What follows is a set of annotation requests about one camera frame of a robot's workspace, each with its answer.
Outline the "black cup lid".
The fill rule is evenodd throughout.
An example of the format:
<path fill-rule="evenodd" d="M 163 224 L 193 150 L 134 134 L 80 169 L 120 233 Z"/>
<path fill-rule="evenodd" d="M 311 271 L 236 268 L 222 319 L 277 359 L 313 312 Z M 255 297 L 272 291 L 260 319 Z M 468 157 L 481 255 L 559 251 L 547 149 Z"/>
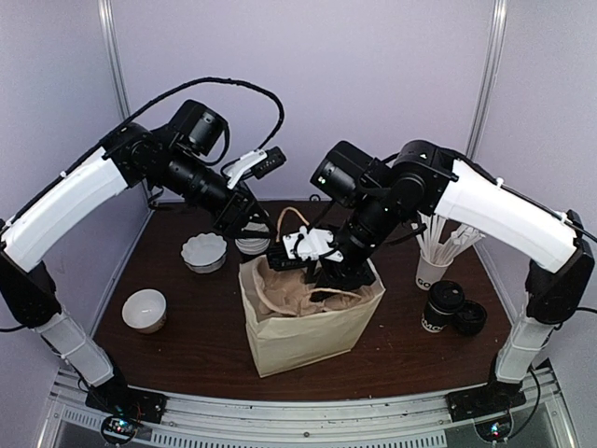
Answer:
<path fill-rule="evenodd" d="M 451 280 L 441 280 L 428 290 L 428 301 L 442 313 L 456 313 L 465 302 L 461 285 Z"/>

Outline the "cardboard cup carrier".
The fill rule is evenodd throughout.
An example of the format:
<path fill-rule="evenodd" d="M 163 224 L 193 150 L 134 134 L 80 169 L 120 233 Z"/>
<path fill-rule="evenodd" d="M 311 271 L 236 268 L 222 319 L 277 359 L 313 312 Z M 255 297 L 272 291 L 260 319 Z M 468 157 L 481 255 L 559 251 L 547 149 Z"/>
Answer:
<path fill-rule="evenodd" d="M 263 315 L 302 317 L 332 311 L 344 311 L 373 299 L 370 287 L 356 292 L 316 288 L 305 283 L 302 270 L 276 272 L 267 261 L 259 259 L 251 268 L 257 292 L 257 309 Z"/>

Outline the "cream paper bag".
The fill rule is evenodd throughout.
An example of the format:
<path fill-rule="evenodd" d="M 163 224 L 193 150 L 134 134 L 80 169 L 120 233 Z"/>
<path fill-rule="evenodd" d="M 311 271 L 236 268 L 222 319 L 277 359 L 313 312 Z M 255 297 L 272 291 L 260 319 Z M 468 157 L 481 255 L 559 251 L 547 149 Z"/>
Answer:
<path fill-rule="evenodd" d="M 262 255 L 239 266 L 239 285 L 247 340 L 261 378 L 351 351 L 385 293 L 385 286 L 369 260 L 376 280 L 364 287 L 371 288 L 374 294 L 371 301 L 344 311 L 302 317 L 263 315 L 257 309 L 257 292 L 251 275 L 251 268 L 259 259 L 266 257 Z"/>

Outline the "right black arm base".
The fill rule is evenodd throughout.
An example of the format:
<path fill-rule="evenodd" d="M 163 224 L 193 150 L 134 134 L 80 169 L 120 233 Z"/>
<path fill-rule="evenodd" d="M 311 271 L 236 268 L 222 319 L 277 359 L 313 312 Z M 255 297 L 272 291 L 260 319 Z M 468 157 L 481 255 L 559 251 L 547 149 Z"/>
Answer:
<path fill-rule="evenodd" d="M 526 403 L 521 391 L 506 391 L 490 388 L 488 385 L 451 392 L 446 396 L 452 422 L 476 419 L 483 416 L 504 413 Z"/>

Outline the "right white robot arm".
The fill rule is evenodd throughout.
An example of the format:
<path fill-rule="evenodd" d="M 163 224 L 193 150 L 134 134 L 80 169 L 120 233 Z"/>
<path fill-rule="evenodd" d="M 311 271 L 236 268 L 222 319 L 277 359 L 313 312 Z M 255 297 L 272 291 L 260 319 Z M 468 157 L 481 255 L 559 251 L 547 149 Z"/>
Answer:
<path fill-rule="evenodd" d="M 335 235 L 342 259 L 324 268 L 329 280 L 354 279 L 396 226 L 419 214 L 466 224 L 530 258 L 528 303 L 496 356 L 494 378 L 479 390 L 487 412 L 513 398 L 513 384 L 523 379 L 552 329 L 575 313 L 594 270 L 576 212 L 549 211 L 501 186 L 464 154 L 428 141 L 410 141 L 384 161 L 340 141 L 311 182 L 353 212 Z"/>

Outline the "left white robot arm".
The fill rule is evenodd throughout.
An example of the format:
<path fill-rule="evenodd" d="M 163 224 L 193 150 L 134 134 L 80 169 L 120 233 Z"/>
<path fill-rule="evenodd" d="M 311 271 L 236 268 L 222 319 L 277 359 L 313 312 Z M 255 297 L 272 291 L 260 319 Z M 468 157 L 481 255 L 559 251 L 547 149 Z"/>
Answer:
<path fill-rule="evenodd" d="M 263 148 L 250 151 L 220 175 L 201 155 L 228 134 L 228 124 L 220 115 L 193 100 L 185 101 L 158 129 L 121 124 L 3 226 L 1 295 L 9 311 L 67 360 L 88 385 L 98 387 L 99 401 L 114 414 L 127 413 L 134 395 L 116 380 L 116 368 L 105 351 L 58 302 L 42 259 L 98 206 L 141 181 L 165 187 L 186 203 L 207 210 L 215 228 L 228 237 L 240 235 L 253 215 L 263 213 L 243 176 L 251 169 L 260 170 L 270 153 Z"/>

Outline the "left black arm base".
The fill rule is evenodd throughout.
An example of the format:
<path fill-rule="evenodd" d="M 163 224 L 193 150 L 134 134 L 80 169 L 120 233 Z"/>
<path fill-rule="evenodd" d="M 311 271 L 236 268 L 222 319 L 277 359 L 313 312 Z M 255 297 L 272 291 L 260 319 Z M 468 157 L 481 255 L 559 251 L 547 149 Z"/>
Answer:
<path fill-rule="evenodd" d="M 159 424 L 166 401 L 161 393 L 133 388 L 122 378 L 113 377 L 101 385 L 90 385 L 85 404 L 112 415 Z"/>

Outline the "black paper coffee cup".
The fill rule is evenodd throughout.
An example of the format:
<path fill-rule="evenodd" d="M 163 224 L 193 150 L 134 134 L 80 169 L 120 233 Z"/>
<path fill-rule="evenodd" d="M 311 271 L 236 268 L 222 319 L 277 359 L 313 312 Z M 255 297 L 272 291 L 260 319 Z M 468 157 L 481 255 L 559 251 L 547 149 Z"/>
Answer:
<path fill-rule="evenodd" d="M 435 282 L 428 290 L 421 325 L 428 332 L 439 333 L 464 305 L 465 293 L 460 284 L 451 280 Z"/>

